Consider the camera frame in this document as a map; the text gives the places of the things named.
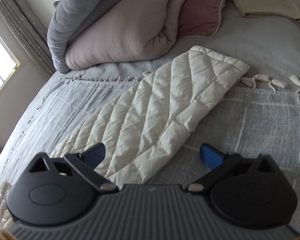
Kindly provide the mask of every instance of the bed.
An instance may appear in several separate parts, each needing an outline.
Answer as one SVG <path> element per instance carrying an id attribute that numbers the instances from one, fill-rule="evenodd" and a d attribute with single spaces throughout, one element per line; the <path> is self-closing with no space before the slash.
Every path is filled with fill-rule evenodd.
<path id="1" fill-rule="evenodd" d="M 55 73 L 29 105 L 0 155 L 0 198 L 3 182 L 13 185 L 36 153 L 50 154 L 96 109 L 194 45 L 243 60 L 251 66 L 249 77 L 267 74 L 284 82 L 291 75 L 300 78 L 300 31 L 294 22 L 279 16 L 242 18 L 230 0 L 223 14 L 215 35 L 180 38 L 159 59 Z M 199 161 L 203 142 L 244 157 L 269 153 L 297 192 L 299 204 L 291 225 L 300 231 L 300 94 L 294 93 L 298 87 L 289 84 L 290 88 L 277 93 L 264 90 L 266 83 L 258 84 L 257 90 L 238 84 L 149 183 L 185 186 L 208 172 Z"/>

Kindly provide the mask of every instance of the quilted panel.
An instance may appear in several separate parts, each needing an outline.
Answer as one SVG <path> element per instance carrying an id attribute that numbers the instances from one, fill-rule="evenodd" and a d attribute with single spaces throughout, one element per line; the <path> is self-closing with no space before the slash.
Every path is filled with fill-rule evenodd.
<path id="1" fill-rule="evenodd" d="M 194 46 L 90 115 L 51 157 L 103 142 L 106 157 L 96 171 L 120 187 L 143 183 L 248 69 L 241 60 Z"/>

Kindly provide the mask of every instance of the brown pillowcase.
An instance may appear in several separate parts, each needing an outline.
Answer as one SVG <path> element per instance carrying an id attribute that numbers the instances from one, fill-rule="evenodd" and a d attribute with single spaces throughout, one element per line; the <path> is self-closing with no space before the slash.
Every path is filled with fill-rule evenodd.
<path id="1" fill-rule="evenodd" d="M 226 0 L 186 0 L 181 7 L 178 36 L 210 36 L 215 34 L 222 19 Z"/>

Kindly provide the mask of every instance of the ribbed gray surface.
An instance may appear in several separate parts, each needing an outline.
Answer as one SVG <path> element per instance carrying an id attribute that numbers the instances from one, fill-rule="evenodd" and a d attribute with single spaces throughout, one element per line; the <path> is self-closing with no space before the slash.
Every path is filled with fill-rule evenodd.
<path id="1" fill-rule="evenodd" d="M 204 198 L 179 186 L 127 185 L 115 195 L 100 197 L 91 212 L 55 228 L 15 224 L 10 232 L 19 240 L 293 240 L 288 227 L 247 230 L 213 213 Z"/>

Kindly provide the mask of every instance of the folded beige cloth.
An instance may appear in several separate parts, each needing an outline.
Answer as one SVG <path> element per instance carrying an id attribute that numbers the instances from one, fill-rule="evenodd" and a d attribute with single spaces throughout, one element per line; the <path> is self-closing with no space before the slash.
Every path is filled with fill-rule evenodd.
<path id="1" fill-rule="evenodd" d="M 266 15 L 287 17 L 300 22 L 300 10 L 290 0 L 233 0 L 242 16 L 252 18 Z"/>

